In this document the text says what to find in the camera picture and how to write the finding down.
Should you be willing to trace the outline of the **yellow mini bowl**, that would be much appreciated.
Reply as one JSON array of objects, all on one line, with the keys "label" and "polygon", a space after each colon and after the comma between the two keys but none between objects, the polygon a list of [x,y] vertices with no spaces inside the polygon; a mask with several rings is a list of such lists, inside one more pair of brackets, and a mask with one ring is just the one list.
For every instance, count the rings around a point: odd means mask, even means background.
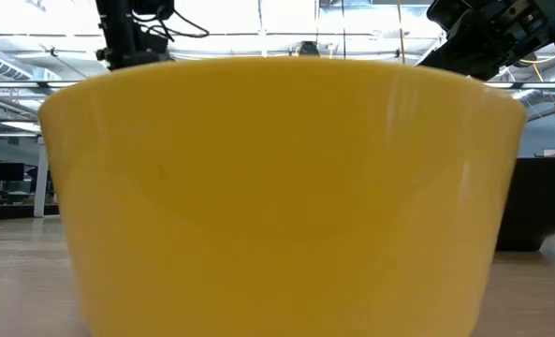
[{"label": "yellow mini bowl", "polygon": [[470,337],[526,120],[312,57],[130,67],[38,117],[94,337]]}]

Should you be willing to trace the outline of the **floral patterned mini bowl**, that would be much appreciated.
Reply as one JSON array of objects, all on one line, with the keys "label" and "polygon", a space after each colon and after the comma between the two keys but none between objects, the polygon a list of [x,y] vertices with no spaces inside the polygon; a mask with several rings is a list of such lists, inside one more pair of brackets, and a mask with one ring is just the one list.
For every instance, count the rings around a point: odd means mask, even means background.
[{"label": "floral patterned mini bowl", "polygon": [[535,252],[555,234],[555,157],[519,158],[496,249]]}]

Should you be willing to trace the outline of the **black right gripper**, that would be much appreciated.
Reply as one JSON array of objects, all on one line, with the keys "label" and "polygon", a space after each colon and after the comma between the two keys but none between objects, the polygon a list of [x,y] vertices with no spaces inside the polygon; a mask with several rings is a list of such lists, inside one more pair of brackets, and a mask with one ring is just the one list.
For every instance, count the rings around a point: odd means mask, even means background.
[{"label": "black right gripper", "polygon": [[468,30],[418,64],[488,81],[501,66],[555,46],[555,0],[463,0]]}]

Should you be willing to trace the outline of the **black aluminium table frame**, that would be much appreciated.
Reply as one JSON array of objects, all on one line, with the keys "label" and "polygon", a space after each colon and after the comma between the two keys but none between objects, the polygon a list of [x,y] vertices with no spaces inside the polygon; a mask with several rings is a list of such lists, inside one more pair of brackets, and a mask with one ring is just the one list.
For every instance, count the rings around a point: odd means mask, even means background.
[{"label": "black aluminium table frame", "polygon": [[34,216],[33,205],[0,205],[0,220],[31,218]]}]

